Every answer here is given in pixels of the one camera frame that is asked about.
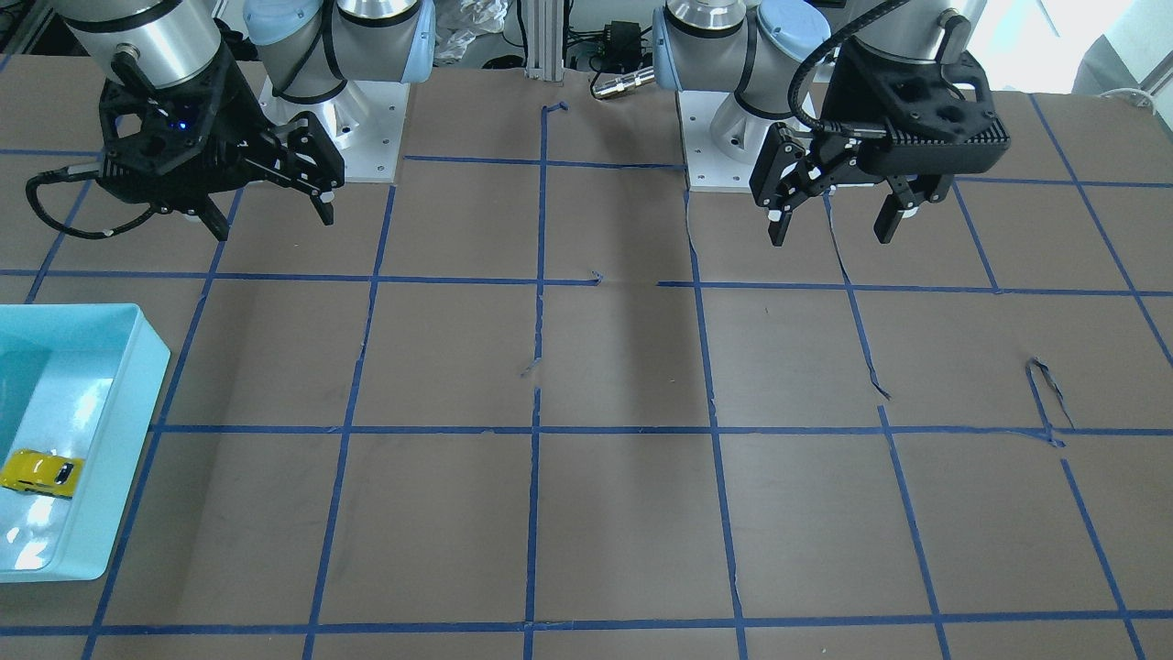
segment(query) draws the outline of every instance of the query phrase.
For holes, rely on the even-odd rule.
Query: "light blue tray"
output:
[[[0,489],[0,583],[106,572],[169,358],[138,305],[0,305],[0,456],[86,460],[73,499]]]

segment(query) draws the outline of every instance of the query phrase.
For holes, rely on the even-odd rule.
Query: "black cable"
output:
[[[802,89],[802,84],[806,82],[807,76],[819,62],[823,60],[832,50],[843,45],[848,38],[850,38],[856,32],[868,27],[869,25],[876,22],[889,13],[894,12],[907,5],[910,0],[886,0],[880,5],[876,5],[872,9],[865,12],[860,18],[845,25],[839,32],[830,35],[830,39],[826,40],[815,48],[802,63],[799,64],[798,70],[794,72],[794,77],[791,80],[791,88],[787,93],[787,100],[791,104],[791,111],[794,113],[794,117],[802,122],[804,124],[811,127],[814,130],[828,131],[828,132],[843,132],[850,130],[848,127],[840,124],[839,122],[827,122],[820,118],[815,118],[807,114],[802,109],[802,100],[799,98],[799,91]]]
[[[522,6],[521,4],[526,0],[517,0],[517,27],[521,28],[521,49],[522,49],[522,66],[529,64],[529,39],[526,36],[526,19],[521,16]]]
[[[36,196],[36,189],[41,185],[47,185],[50,183],[69,183],[77,181],[91,181],[97,178],[99,170],[91,169],[83,171],[81,173],[69,173],[69,168],[54,169],[49,171],[42,171],[36,176],[33,176],[25,183],[25,196],[28,197],[28,205],[33,207],[33,212],[36,217],[41,218],[41,222],[48,224],[53,229],[67,234],[74,236],[76,238],[84,238],[87,240],[101,240],[102,238],[109,238],[111,236],[117,236],[118,233],[126,233],[131,229],[138,226],[140,224],[150,219],[150,216],[155,215],[155,209],[147,209],[142,215],[131,219],[130,222],[115,226],[114,229],[107,229],[106,231],[83,231],[81,229],[74,229],[68,226],[62,222],[55,219],[49,211],[45,210],[41,205],[41,199]]]

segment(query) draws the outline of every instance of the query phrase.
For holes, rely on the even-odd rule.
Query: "yellow toy car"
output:
[[[77,479],[84,463],[79,458],[20,449],[13,453],[4,470],[0,470],[0,487],[69,499],[77,490]]]

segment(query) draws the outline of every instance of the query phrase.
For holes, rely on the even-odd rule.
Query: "white wall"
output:
[[[1105,33],[1138,81],[1147,76],[1173,52],[1173,1],[1135,0]],[[1157,96],[1157,111],[1173,125],[1173,86]]]

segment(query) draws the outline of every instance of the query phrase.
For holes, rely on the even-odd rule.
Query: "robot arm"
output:
[[[888,243],[900,220],[922,203],[945,199],[955,175],[986,171],[1010,148],[985,72],[965,52],[984,0],[906,5],[909,0],[867,0],[792,79],[791,107],[814,138],[807,148],[793,130],[775,125],[750,183],[759,205],[769,209],[775,245],[794,209],[809,197],[840,184],[884,182],[891,193],[874,229]],[[839,59],[815,118],[798,98],[806,76],[836,47]]]
[[[985,73],[965,52],[985,0],[666,0],[653,16],[655,79],[673,90],[730,91],[710,134],[754,163],[750,189],[781,245],[799,204],[836,185],[888,183],[882,243],[956,173],[986,171],[1010,147]],[[809,74],[836,48],[822,113],[804,110]],[[968,88],[972,97],[967,97]]]
[[[99,161],[42,172],[26,185],[36,215],[81,238],[107,238],[172,210],[197,216],[221,240],[228,220],[209,195],[269,179],[310,196],[325,224],[343,159],[311,113],[274,125],[196,0],[56,0],[55,8],[106,73],[99,102]],[[136,132],[120,132],[135,116]],[[65,226],[41,206],[47,183],[94,179],[128,203],[150,209],[106,231]]]

